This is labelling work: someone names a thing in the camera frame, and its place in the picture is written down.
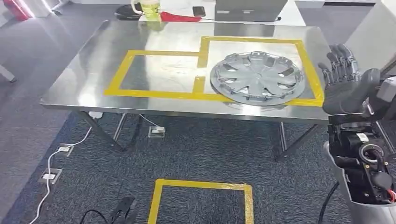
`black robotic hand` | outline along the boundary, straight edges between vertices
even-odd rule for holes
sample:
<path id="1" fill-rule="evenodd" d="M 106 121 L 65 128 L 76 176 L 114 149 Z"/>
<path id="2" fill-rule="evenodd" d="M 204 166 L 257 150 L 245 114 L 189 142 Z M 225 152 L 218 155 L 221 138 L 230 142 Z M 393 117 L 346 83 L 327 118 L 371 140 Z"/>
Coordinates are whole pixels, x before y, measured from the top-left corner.
<path id="1" fill-rule="evenodd" d="M 350 49 L 343 44 L 332 45 L 330 49 L 327 58 L 332 69 L 318 64 L 326 84 L 323 110 L 330 115 L 364 112 L 363 103 L 380 83 L 380 71 L 369 69 L 361 74 Z"/>

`yellow tape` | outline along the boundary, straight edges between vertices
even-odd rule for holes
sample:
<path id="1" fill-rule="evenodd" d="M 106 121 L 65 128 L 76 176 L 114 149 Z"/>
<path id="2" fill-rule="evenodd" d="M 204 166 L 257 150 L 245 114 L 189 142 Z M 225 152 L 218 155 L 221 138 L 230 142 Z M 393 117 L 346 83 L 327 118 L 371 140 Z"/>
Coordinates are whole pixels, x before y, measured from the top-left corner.
<path id="1" fill-rule="evenodd" d="M 255 223 L 252 186 L 245 184 L 245 223 Z"/>
<path id="2" fill-rule="evenodd" d="M 148 224 L 155 224 L 157 222 L 158 211 L 160 209 L 162 186 L 162 179 L 158 179 L 156 181 L 156 186 L 154 187 L 153 200 L 151 201 L 150 214 L 148 215 Z"/>
<path id="3" fill-rule="evenodd" d="M 205 88 L 205 76 L 195 77 L 193 93 L 203 93 Z"/>
<path id="4" fill-rule="evenodd" d="M 308 82 L 312 89 L 314 99 L 297 98 L 291 100 L 285 105 L 295 106 L 315 106 L 321 107 L 324 101 L 324 94 L 319 77 L 315 68 L 309 59 L 301 40 L 278 40 L 278 39 L 259 39 L 259 38 L 242 38 L 242 37 L 222 37 L 222 36 L 203 36 L 199 52 L 189 51 L 154 51 L 154 50 L 129 50 L 120 67 L 114 75 L 104 95 L 122 96 L 122 97 L 147 97 L 147 98 L 175 98 L 175 99 L 193 99 L 193 100 L 214 100 L 222 102 L 233 102 L 233 100 L 220 94 L 204 94 L 205 77 L 196 77 L 192 92 L 170 92 L 170 91 L 145 91 L 145 90 L 123 90 L 120 89 L 122 80 L 125 78 L 127 71 L 135 55 L 154 55 L 154 56 L 196 56 L 198 57 L 198 68 L 207 66 L 209 57 L 210 41 L 233 41 L 233 42 L 262 42 L 262 43 L 287 43 L 294 44 L 300 55 L 301 62 L 305 69 Z"/>
<path id="5" fill-rule="evenodd" d="M 156 224 L 157 222 L 157 216 L 160 207 L 160 200 L 161 200 L 163 186 L 243 190 L 245 194 L 245 224 L 255 223 L 254 209 L 253 209 L 253 189 L 252 186 L 248 184 L 158 179 L 156 180 L 156 185 L 154 187 L 153 201 L 151 202 L 150 214 L 148 216 L 148 224 Z"/>
<path id="6" fill-rule="evenodd" d="M 135 54 L 130 50 L 125 55 L 124 60 L 122 60 L 117 72 L 115 73 L 113 80 L 111 81 L 108 89 L 109 90 L 117 90 L 120 88 L 122 81 L 128 73 L 129 67 L 135 57 Z"/>
<path id="7" fill-rule="evenodd" d="M 320 106 L 322 106 L 325 97 L 323 94 L 322 84 L 320 83 L 319 77 L 316 74 L 315 68 L 313 67 L 311 60 L 309 59 L 308 53 L 305 50 L 303 42 L 298 41 L 295 43 L 295 45 L 297 47 L 298 54 L 300 55 L 301 61 L 303 63 L 303 67 L 308 77 L 308 81 L 311 86 L 313 95 L 318 102 L 321 102 Z"/>

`laptop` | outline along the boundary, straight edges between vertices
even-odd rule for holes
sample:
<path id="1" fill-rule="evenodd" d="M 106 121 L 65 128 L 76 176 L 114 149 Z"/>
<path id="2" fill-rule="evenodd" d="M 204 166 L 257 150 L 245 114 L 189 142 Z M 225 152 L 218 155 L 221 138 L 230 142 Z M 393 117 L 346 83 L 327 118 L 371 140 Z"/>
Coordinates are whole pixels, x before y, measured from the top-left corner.
<path id="1" fill-rule="evenodd" d="M 274 22 L 288 0 L 216 0 L 216 21 Z"/>

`mug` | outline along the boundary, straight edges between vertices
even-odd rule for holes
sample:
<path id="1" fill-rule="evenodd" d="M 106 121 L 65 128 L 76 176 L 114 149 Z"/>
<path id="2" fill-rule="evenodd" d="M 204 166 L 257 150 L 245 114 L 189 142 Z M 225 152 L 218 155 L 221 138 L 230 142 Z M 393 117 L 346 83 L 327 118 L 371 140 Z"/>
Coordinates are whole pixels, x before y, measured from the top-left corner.
<path id="1" fill-rule="evenodd" d="M 143 12 L 136 9 L 135 4 L 140 2 Z M 131 0 L 131 6 L 136 14 L 145 14 L 148 20 L 160 18 L 160 0 Z"/>

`robot finger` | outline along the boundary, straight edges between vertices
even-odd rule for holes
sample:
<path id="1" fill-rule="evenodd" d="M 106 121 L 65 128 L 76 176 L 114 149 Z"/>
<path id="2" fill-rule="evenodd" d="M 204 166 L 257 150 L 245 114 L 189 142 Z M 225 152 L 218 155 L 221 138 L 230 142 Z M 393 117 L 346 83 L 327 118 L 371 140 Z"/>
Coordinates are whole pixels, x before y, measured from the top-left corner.
<path id="1" fill-rule="evenodd" d="M 337 56 L 339 62 L 339 80 L 344 80 L 346 70 L 347 70 L 347 62 L 345 61 L 344 55 L 341 53 L 337 45 L 330 45 L 330 49 Z"/>
<path id="2" fill-rule="evenodd" d="M 322 70 L 325 79 L 325 86 L 327 87 L 329 84 L 334 83 L 334 81 L 332 80 L 332 74 L 329 71 L 328 67 L 323 63 L 319 63 L 318 67 Z"/>
<path id="3" fill-rule="evenodd" d="M 355 79 L 355 81 L 360 80 L 360 73 L 359 73 L 359 66 L 358 62 L 355 59 L 352 51 L 345 46 L 344 44 L 339 44 L 338 49 L 341 51 L 341 53 L 344 55 L 346 59 L 346 78 L 348 80 Z"/>
<path id="4" fill-rule="evenodd" d="M 339 80 L 339 70 L 340 70 L 338 58 L 332 52 L 327 53 L 327 58 L 332 63 L 332 74 L 333 74 L 332 78 L 333 78 L 334 82 L 338 82 L 338 80 Z"/>

